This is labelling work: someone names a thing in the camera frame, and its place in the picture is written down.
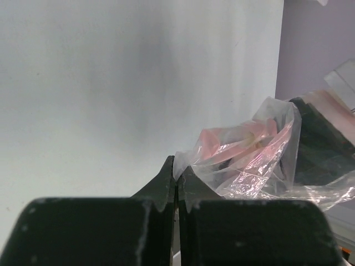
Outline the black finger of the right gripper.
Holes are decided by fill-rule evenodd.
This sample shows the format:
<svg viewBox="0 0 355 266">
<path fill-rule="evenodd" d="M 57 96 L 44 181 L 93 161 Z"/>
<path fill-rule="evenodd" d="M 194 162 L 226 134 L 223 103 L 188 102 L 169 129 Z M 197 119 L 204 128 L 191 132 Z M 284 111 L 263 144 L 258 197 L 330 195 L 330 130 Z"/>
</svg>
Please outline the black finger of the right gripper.
<svg viewBox="0 0 355 266">
<path fill-rule="evenodd" d="M 300 97 L 290 102 L 302 119 L 295 184 L 324 186 L 354 171 L 354 145 L 312 104 Z"/>
</svg>

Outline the clear zip top bag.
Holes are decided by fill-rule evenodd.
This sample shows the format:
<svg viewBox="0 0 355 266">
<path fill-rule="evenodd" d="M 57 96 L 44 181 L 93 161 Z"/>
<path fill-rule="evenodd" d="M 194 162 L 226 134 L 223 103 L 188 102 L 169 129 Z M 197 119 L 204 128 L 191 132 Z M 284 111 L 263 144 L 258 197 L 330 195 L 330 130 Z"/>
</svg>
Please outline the clear zip top bag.
<svg viewBox="0 0 355 266">
<path fill-rule="evenodd" d="M 354 108 L 334 90 L 299 96 L 354 145 Z M 354 198 L 354 171 L 324 186 L 295 184 L 302 119 L 288 101 L 267 98 L 254 116 L 233 127 L 203 129 L 195 146 L 177 152 L 173 175 L 191 167 L 226 199 L 308 200 L 328 210 Z"/>
</svg>

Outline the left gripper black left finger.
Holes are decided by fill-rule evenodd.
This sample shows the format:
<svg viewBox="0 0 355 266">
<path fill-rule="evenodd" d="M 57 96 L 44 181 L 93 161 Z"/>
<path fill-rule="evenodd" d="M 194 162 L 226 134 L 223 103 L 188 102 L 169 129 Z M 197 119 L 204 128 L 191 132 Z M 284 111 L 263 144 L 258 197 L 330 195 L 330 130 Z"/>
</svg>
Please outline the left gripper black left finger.
<svg viewBox="0 0 355 266">
<path fill-rule="evenodd" d="M 136 194 L 47 197 L 28 203 L 2 265 L 172 265 L 174 157 Z"/>
</svg>

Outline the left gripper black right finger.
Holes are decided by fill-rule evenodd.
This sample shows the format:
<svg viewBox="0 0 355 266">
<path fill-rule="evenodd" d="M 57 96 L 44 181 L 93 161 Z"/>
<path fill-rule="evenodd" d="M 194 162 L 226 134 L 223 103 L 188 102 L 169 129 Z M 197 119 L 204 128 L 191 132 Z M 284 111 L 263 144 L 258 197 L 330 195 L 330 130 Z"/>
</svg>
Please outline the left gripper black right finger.
<svg viewBox="0 0 355 266">
<path fill-rule="evenodd" d="M 300 200 L 227 200 L 188 167 L 177 181 L 182 265 L 342 265 L 323 212 Z"/>
</svg>

